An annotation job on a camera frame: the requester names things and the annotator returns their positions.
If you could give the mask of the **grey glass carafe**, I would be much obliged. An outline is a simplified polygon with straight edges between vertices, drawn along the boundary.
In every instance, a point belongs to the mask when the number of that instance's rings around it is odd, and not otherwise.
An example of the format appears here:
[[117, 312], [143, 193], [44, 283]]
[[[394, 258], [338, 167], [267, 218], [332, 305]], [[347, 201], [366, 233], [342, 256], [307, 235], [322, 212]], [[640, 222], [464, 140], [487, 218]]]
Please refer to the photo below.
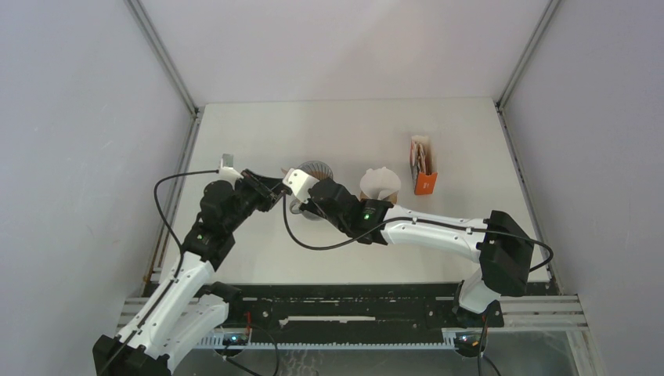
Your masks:
[[320, 216], [318, 208], [310, 202], [305, 203], [293, 199], [289, 205], [289, 211], [293, 215], [300, 215], [310, 221], [319, 221], [323, 219], [323, 217]]

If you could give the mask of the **white paper coffee filter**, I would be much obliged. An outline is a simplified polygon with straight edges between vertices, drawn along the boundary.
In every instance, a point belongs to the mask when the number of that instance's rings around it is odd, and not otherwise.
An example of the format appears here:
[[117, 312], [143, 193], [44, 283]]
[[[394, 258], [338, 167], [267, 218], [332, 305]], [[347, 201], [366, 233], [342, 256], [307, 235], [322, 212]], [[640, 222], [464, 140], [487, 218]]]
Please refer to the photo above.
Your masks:
[[388, 201], [396, 204], [401, 185], [401, 179], [392, 170], [386, 167], [370, 168], [359, 182], [360, 199]]

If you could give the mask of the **grey ribbed dripper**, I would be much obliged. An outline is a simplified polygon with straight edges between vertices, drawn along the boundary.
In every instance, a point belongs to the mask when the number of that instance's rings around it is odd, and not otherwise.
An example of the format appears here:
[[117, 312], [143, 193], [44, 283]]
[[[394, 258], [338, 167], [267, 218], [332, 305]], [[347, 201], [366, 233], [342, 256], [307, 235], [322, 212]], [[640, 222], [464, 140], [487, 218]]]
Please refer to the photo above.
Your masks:
[[322, 161], [306, 161], [300, 164], [298, 169], [318, 180], [334, 177], [331, 167]]

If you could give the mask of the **orange coffee filter box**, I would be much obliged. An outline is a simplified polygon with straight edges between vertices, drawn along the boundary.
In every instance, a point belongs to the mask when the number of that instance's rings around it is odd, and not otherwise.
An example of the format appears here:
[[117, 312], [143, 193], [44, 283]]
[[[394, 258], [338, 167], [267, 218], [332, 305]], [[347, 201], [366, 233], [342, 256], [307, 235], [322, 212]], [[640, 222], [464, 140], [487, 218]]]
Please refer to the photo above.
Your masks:
[[436, 156], [428, 136], [411, 137], [409, 162], [414, 194], [417, 196], [433, 194], [438, 171]]

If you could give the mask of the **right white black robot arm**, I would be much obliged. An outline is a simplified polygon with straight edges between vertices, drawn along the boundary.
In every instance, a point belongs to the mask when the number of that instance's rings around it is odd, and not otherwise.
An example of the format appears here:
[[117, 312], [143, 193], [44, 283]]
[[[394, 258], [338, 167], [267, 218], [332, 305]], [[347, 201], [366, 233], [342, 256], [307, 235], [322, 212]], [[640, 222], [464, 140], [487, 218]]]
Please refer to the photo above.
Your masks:
[[453, 318], [474, 325], [497, 299], [525, 295], [535, 242], [504, 211], [486, 219], [457, 219], [414, 211], [390, 201], [360, 200], [332, 179], [293, 190], [307, 212], [360, 244], [409, 244], [446, 251], [478, 265], [463, 280]]

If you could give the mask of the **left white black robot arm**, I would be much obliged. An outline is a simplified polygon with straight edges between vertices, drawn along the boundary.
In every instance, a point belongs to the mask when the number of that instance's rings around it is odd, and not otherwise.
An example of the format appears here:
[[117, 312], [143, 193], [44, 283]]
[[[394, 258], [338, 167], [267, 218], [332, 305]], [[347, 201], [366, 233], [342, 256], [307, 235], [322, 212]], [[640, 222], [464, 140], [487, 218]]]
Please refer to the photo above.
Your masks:
[[235, 244], [233, 233], [254, 212], [269, 211], [291, 193], [285, 178], [246, 169], [234, 182], [205, 186], [196, 220], [179, 245], [166, 280], [114, 337], [93, 346], [98, 375], [170, 375], [193, 347], [220, 324], [233, 327], [245, 314], [239, 289], [214, 283], [195, 306], [186, 308], [211, 279]]

